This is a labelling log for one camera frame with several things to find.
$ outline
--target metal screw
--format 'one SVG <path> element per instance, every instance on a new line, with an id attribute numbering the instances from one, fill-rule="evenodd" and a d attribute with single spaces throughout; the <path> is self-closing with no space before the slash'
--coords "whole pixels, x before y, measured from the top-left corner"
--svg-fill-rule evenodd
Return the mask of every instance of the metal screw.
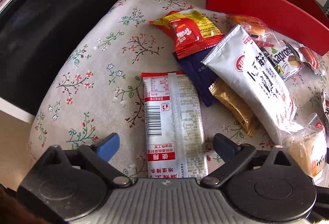
<path id="1" fill-rule="evenodd" d="M 207 185 L 217 185 L 219 183 L 219 179 L 215 177 L 206 176 L 203 179 L 203 183 Z"/>
<path id="2" fill-rule="evenodd" d="M 118 176 L 113 179 L 113 182 L 117 185 L 126 185 L 129 183 L 129 178 L 125 176 Z"/>

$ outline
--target snack package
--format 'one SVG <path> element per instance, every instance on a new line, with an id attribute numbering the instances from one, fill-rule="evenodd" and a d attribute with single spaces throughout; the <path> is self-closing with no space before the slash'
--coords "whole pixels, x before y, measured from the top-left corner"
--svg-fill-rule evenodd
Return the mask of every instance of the snack package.
<path id="1" fill-rule="evenodd" d="M 324 165 L 324 168 L 322 170 L 322 176 L 314 181 L 314 184 L 316 186 L 324 187 L 324 188 L 329 188 L 329 164 L 326 163 Z"/>
<path id="2" fill-rule="evenodd" d="M 178 59 L 176 53 L 173 53 L 180 68 L 185 75 L 190 78 L 203 103 L 207 107 L 217 103 L 217 99 L 210 93 L 208 87 L 218 78 L 218 76 L 201 63 L 210 51 L 211 48 L 205 49 L 181 59 Z"/>
<path id="3" fill-rule="evenodd" d="M 285 41 L 279 41 L 279 43 L 279 45 L 264 45 L 260 49 L 272 62 L 282 80 L 286 81 L 300 71 L 304 64 L 297 60 Z"/>
<path id="4" fill-rule="evenodd" d="M 266 41 L 273 32 L 265 25 L 265 23 L 251 16 L 243 15 L 227 15 L 226 16 L 233 25 L 239 24 L 255 41 Z"/>
<path id="5" fill-rule="evenodd" d="M 196 89 L 181 71 L 142 78 L 149 176 L 200 180 L 208 168 Z"/>
<path id="6" fill-rule="evenodd" d="M 248 33 L 236 25 L 202 61 L 251 108 L 273 142 L 281 145 L 296 113 L 289 91 Z"/>
<path id="7" fill-rule="evenodd" d="M 325 114 L 324 127 L 325 127 L 326 142 L 327 142 L 327 147 L 329 147 L 329 97 L 325 90 L 322 90 L 321 92 L 321 101 L 322 101 L 322 108 Z"/>
<path id="8" fill-rule="evenodd" d="M 173 38 L 178 59 L 212 47 L 224 37 L 206 16 L 194 9 L 171 11 L 149 23 L 158 26 Z"/>
<path id="9" fill-rule="evenodd" d="M 209 90 L 214 97 L 232 112 L 245 132 L 250 137 L 253 137 L 259 127 L 259 121 L 245 101 L 221 78 L 217 78 L 209 87 Z"/>
<path id="10" fill-rule="evenodd" d="M 327 145 L 324 126 L 316 113 L 310 115 L 304 129 L 288 139 L 287 149 L 306 175 L 315 181 L 322 176 L 327 162 Z"/>
<path id="11" fill-rule="evenodd" d="M 258 18 L 240 15 L 228 15 L 229 19 L 240 24 L 256 42 L 283 81 L 291 78 L 303 68 L 284 41 L 278 41 L 272 30 Z"/>
<path id="12" fill-rule="evenodd" d="M 307 48 L 306 46 L 300 43 L 286 42 L 286 44 L 297 57 L 298 61 L 308 63 L 310 65 L 315 75 L 324 76 L 326 74 L 325 69 L 320 65 L 322 57 L 318 55 L 315 51 Z"/>

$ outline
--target barcode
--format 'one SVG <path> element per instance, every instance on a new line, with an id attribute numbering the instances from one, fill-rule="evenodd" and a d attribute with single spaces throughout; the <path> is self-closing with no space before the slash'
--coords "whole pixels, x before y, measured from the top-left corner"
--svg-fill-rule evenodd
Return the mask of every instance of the barcode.
<path id="1" fill-rule="evenodd" d="M 161 116 L 159 105 L 146 105 L 146 134 L 148 136 L 161 136 Z"/>

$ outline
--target red snack bag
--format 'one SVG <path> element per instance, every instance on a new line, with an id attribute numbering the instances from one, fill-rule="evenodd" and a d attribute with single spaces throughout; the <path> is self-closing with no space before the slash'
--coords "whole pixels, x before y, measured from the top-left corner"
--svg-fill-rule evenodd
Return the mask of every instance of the red snack bag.
<path id="1" fill-rule="evenodd" d="M 149 23 L 157 25 L 174 40 L 178 59 L 212 47 L 224 37 L 206 16 L 193 9 L 171 11 Z"/>

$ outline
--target navy blue wrapper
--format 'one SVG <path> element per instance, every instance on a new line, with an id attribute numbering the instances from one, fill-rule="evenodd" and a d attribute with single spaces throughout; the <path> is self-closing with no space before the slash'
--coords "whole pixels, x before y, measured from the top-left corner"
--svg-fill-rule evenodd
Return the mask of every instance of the navy blue wrapper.
<path id="1" fill-rule="evenodd" d="M 187 57 L 178 59 L 176 53 L 173 53 L 183 72 L 190 78 L 194 87 L 198 91 L 203 103 L 209 107 L 217 103 L 217 99 L 209 91 L 218 76 L 206 67 L 201 61 L 207 56 L 213 47 L 196 52 Z"/>

